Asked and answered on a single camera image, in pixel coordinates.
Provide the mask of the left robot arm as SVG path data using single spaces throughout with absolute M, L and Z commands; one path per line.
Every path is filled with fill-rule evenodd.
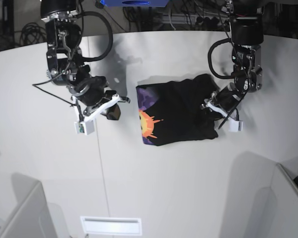
M 221 114 L 223 121 L 220 126 L 228 123 L 231 132 L 243 129 L 238 105 L 248 93 L 262 88 L 263 5 L 261 0 L 226 1 L 230 32 L 226 32 L 225 39 L 212 44 L 208 51 L 208 65 L 212 75 L 218 79 L 230 80 L 230 83 L 221 91 L 212 93 L 203 107 Z M 216 47 L 226 43 L 232 46 L 233 71 L 231 75 L 220 75 L 214 70 L 212 53 Z

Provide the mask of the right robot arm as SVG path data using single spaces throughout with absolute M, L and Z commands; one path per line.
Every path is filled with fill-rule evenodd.
M 118 120 L 121 116 L 118 104 L 129 103 L 130 99 L 110 90 L 106 77 L 92 76 L 89 66 L 90 62 L 104 59 L 113 47 L 113 31 L 108 20 L 98 12 L 84 11 L 79 0 L 43 0 L 40 14 L 47 34 L 46 83 L 68 89 L 72 95 L 69 104 L 77 110 L 79 122 L 98 114 L 108 120 Z M 79 47 L 84 26 L 78 25 L 76 20 L 86 16 L 99 18 L 108 32 L 107 48 L 93 58 L 84 57 Z

